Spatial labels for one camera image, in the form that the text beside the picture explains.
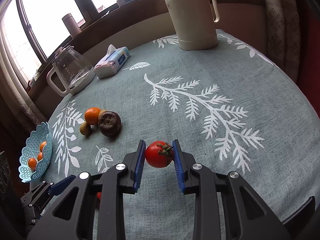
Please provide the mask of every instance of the round table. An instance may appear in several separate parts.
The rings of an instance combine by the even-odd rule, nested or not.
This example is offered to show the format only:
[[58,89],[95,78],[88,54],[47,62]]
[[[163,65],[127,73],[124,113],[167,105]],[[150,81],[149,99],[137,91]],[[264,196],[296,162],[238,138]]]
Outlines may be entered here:
[[[212,171],[238,171],[280,220],[311,195],[318,204],[316,112],[264,55],[217,34],[218,46],[203,51],[180,49],[175,35],[139,46],[115,76],[95,77],[66,96],[49,120],[53,152],[43,179],[105,172],[134,152],[140,139],[147,145],[178,139]],[[94,106],[119,114],[117,138],[97,127],[88,138],[80,134],[84,112]],[[192,239],[194,199],[178,189],[173,164],[156,169],[145,163],[138,193],[124,196],[127,238]]]

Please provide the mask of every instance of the windowsill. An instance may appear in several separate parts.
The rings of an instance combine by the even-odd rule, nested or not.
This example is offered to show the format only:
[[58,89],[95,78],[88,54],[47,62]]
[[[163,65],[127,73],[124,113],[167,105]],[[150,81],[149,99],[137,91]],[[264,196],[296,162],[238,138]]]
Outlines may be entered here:
[[[248,3],[259,6],[265,6],[264,0],[217,0],[218,3]],[[112,36],[115,33],[124,30],[138,22],[146,20],[151,17],[168,12],[164,0],[135,0],[121,8],[115,9],[108,15],[100,18],[96,22],[87,26],[75,38],[69,37],[69,42],[66,46],[74,46],[75,50],[80,54],[99,44],[103,40]],[[42,91],[47,87],[46,76],[52,68],[52,62],[42,65],[40,67],[41,74],[28,95],[32,100],[35,100]]]

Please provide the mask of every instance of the white leaf print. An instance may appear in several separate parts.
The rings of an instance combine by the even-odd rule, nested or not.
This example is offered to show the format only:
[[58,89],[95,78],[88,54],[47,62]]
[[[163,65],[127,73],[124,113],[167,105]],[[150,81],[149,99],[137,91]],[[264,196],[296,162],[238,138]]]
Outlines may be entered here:
[[190,89],[190,88],[194,88],[196,85],[198,85],[199,84],[199,81],[200,80],[193,80],[193,81],[190,81],[190,84],[189,84],[189,82],[187,82],[187,83],[183,83],[182,85],[178,85],[178,87],[176,88],[176,90],[187,90],[187,89]]
[[78,115],[75,117],[75,119],[77,120],[81,115],[82,115],[81,113],[78,114]]
[[193,99],[193,98],[190,98],[189,97],[189,101],[187,102],[187,111],[185,112],[185,114],[188,114],[187,116],[186,116],[186,118],[188,118],[188,117],[190,117],[190,121],[192,120],[192,119],[196,119],[196,116],[195,116],[195,114],[197,114],[197,115],[199,115],[198,114],[198,112],[197,111],[199,111],[199,109],[198,109],[198,105],[196,104],[196,101]]
[[64,166],[64,175],[68,177],[68,172],[69,172],[69,158],[66,159],[66,164]]
[[243,107],[236,106],[227,106],[222,105],[220,107],[214,107],[215,105],[219,105],[221,103],[230,103],[231,98],[227,98],[226,96],[215,95],[210,100],[205,100],[208,98],[208,95],[211,95],[214,92],[219,90],[217,85],[212,85],[203,89],[202,92],[198,95],[190,94],[186,91],[190,89],[195,89],[196,85],[199,84],[200,80],[193,80],[191,82],[183,83],[182,85],[178,85],[177,88],[168,88],[163,85],[172,84],[174,82],[169,81],[169,78],[162,79],[159,83],[153,83],[147,77],[147,74],[144,75],[144,80],[153,87],[151,92],[151,105],[155,105],[156,100],[159,98],[159,90],[163,91],[161,98],[167,100],[169,98],[169,107],[173,110],[178,109],[179,105],[179,97],[186,96],[189,101],[187,102],[187,109],[185,114],[187,114],[187,118],[196,119],[196,116],[199,115],[199,107],[202,106],[207,109],[210,114],[207,115],[204,119],[204,130],[201,133],[206,133],[206,139],[213,138],[214,133],[217,132],[219,126],[225,129],[226,135],[224,138],[217,138],[215,145],[218,146],[214,151],[219,152],[220,160],[228,157],[228,154],[231,151],[231,147],[233,147],[233,157],[234,157],[234,165],[237,165],[237,168],[242,168],[243,173],[245,170],[250,171],[250,167],[248,162],[250,162],[250,158],[247,156],[247,150],[241,147],[238,143],[238,138],[241,138],[247,146],[253,146],[255,149],[258,146],[263,148],[261,141],[263,138],[258,137],[257,134],[259,130],[251,133],[252,128],[247,130],[246,128],[242,132],[238,132],[237,130],[240,128],[244,128],[246,124],[242,121],[242,118],[247,117],[247,111],[243,109]]
[[212,110],[210,110],[210,115],[206,116],[204,119],[204,131],[202,131],[201,133],[207,133],[207,137],[206,140],[209,137],[213,137],[213,133],[212,132],[217,132],[216,128],[218,128],[218,119],[217,117],[214,115],[214,112]]
[[217,85],[213,85],[212,87],[210,86],[209,88],[207,87],[204,91],[204,89],[201,91],[200,95],[196,95],[197,97],[204,97],[208,98],[208,95],[211,95],[213,92],[217,92],[219,90],[219,87]]
[[53,130],[53,134],[52,134],[52,136],[54,136],[54,135],[55,135],[56,130],[57,130],[57,126],[54,126],[54,130]]
[[255,54],[256,54],[256,53],[254,52],[254,50],[251,49],[250,52],[249,52],[250,57],[253,57]]
[[63,139],[63,135],[59,138],[58,143],[61,142]]
[[244,49],[246,45],[239,45],[236,49]]
[[[232,38],[228,38],[226,36],[223,36],[222,34],[219,34],[220,36],[228,39],[228,40],[234,40]],[[278,67],[277,65],[275,65],[271,60],[269,60],[266,56],[264,56],[262,53],[260,53],[259,51],[257,51],[256,49],[252,48],[251,46],[249,46],[248,44],[245,44],[244,42],[237,42],[235,43],[235,45],[240,45],[238,46],[236,49],[244,49],[245,47],[247,47],[248,49],[250,49],[249,51],[249,56],[252,58],[255,55],[258,55],[260,58],[262,58],[263,60],[265,60],[266,62],[270,63],[271,65],[274,65],[276,67]]]
[[214,150],[215,152],[217,152],[217,151],[220,152],[219,153],[220,160],[223,159],[223,156],[225,158],[227,158],[228,157],[227,152],[229,152],[231,149],[230,144],[232,144],[232,141],[229,140],[228,137],[229,137],[229,133],[227,132],[225,138],[217,138],[216,141],[219,141],[219,142],[214,144],[214,145],[222,145]]
[[79,114],[79,111],[76,112],[71,118],[75,118]]
[[159,95],[160,95],[160,93],[159,93],[158,88],[153,87],[153,90],[150,93],[150,103],[152,105],[155,105],[155,103],[158,102],[157,98],[160,98]]
[[78,122],[78,124],[82,124],[82,123],[84,123],[84,120],[82,118],[78,118],[77,122]]
[[103,164],[103,157],[100,159],[100,161],[98,163],[98,172],[100,171],[102,164]]
[[74,146],[72,149],[70,149],[70,151],[72,151],[73,153],[76,153],[80,150],[81,150],[81,147],[79,147],[79,146]]
[[170,96],[170,92],[168,92],[167,90],[163,91],[162,95],[161,95],[161,99],[165,99],[168,100],[168,97]]
[[78,159],[76,157],[70,155],[70,160],[71,160],[71,163],[72,163],[73,166],[75,166],[77,168],[80,168]]
[[69,128],[66,128],[66,130],[70,133],[74,132],[73,128],[72,127],[69,127]]
[[100,148],[100,152],[101,153],[107,153],[107,152],[109,152],[109,150],[107,148]]
[[159,84],[164,84],[164,85],[173,84],[173,83],[176,83],[176,82],[180,81],[181,79],[183,79],[181,76],[172,77],[172,78],[169,78],[169,79],[168,78],[164,78],[159,83],[157,83],[157,85],[159,85]]
[[60,165],[61,165],[61,161],[60,161],[60,158],[59,158],[59,161],[58,161],[58,175],[59,175],[59,171],[60,171]]
[[134,64],[133,66],[131,66],[130,68],[124,68],[123,70],[129,69],[129,70],[134,70],[134,69],[138,69],[138,68],[144,68],[150,66],[150,64],[148,62],[138,62],[136,64]]
[[104,172],[106,172],[107,170],[109,170],[109,168],[108,168],[108,167],[105,167],[105,168],[102,170],[101,173],[104,173]]
[[217,104],[223,103],[223,102],[230,103],[230,100],[232,100],[232,99],[229,99],[229,98],[226,98],[223,96],[217,97],[217,95],[215,95],[211,100],[206,100],[206,102],[217,105]]
[[61,153],[62,153],[62,149],[60,148],[59,152],[57,153],[56,160],[54,161],[54,163],[57,162],[57,160],[59,159]]
[[167,42],[168,42],[169,44],[173,44],[173,45],[179,44],[177,35],[166,36],[166,37],[163,37],[163,38],[154,40],[154,41],[152,41],[152,42],[155,44],[156,41],[157,41],[158,44],[159,44],[159,47],[158,47],[158,48],[160,48],[160,47],[164,48],[164,44],[163,44],[163,43],[167,43]]
[[171,110],[174,112],[176,109],[178,109],[178,105],[180,104],[179,97],[172,92],[170,94],[171,94],[169,98],[170,101],[168,103],[169,103],[169,106],[171,107]]
[[273,62],[272,62],[271,60],[269,60],[267,57],[265,57],[263,54],[257,53],[257,55],[258,55],[260,58],[262,58],[263,60],[265,60],[266,62],[274,65]]
[[108,162],[113,162],[113,158],[109,154],[104,154],[103,159]]
[[70,141],[74,141],[75,139],[77,139],[77,137],[73,134],[73,135],[71,135],[71,137],[70,137]]
[[96,156],[96,160],[95,160],[95,165],[97,165],[98,161],[99,161],[99,157],[100,157],[100,150],[98,151],[97,153],[97,156]]
[[102,165],[104,164],[104,169],[102,170],[102,173],[106,172],[109,168],[107,167],[107,163],[106,161],[108,162],[113,162],[113,159],[110,155],[108,154],[103,154],[103,153],[107,153],[109,152],[109,149],[107,148],[99,148],[98,145],[96,145],[97,149],[98,149],[98,153],[97,153],[97,156],[96,156],[96,159],[95,159],[95,165],[97,165],[98,163],[98,172],[100,172],[100,169],[102,167]]
[[[68,174],[68,170],[69,170],[69,156],[70,152],[78,152],[81,150],[81,148],[79,146],[75,146],[72,149],[70,149],[70,144],[71,142],[74,142],[77,137],[73,134],[75,129],[73,127],[71,127],[71,123],[72,125],[75,127],[76,126],[76,122],[78,124],[81,124],[84,122],[84,120],[81,118],[82,113],[80,113],[79,111],[77,111],[76,108],[74,108],[74,106],[76,105],[76,100],[71,100],[69,102],[67,102],[63,108],[61,109],[61,113],[59,113],[57,115],[57,119],[58,121],[55,122],[55,124],[53,125],[55,134],[53,135],[53,138],[57,139],[57,142],[59,144],[58,148],[57,148],[57,156],[56,156],[56,160],[55,163],[58,161],[58,174],[60,172],[60,166],[61,166],[61,161],[64,162],[65,161],[65,175]],[[77,164],[77,161],[74,161],[75,157],[70,157],[70,160],[72,162],[72,164],[77,167],[80,166]]]

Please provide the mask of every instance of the red tomato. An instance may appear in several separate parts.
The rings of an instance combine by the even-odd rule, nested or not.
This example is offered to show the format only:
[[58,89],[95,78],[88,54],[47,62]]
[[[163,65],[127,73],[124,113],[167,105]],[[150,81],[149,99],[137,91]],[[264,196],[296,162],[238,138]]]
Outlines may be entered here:
[[168,166],[172,161],[172,147],[163,141],[151,143],[146,150],[146,161],[155,168]]

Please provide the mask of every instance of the tomato stem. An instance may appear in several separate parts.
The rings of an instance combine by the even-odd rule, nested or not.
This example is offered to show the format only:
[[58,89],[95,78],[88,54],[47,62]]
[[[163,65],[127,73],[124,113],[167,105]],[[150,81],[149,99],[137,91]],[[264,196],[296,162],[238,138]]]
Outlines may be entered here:
[[158,150],[158,154],[166,156],[166,161],[167,161],[167,166],[168,166],[170,164],[170,158],[173,159],[172,146],[169,145],[169,143],[165,143],[165,145],[157,143],[157,146],[161,147],[161,149]]

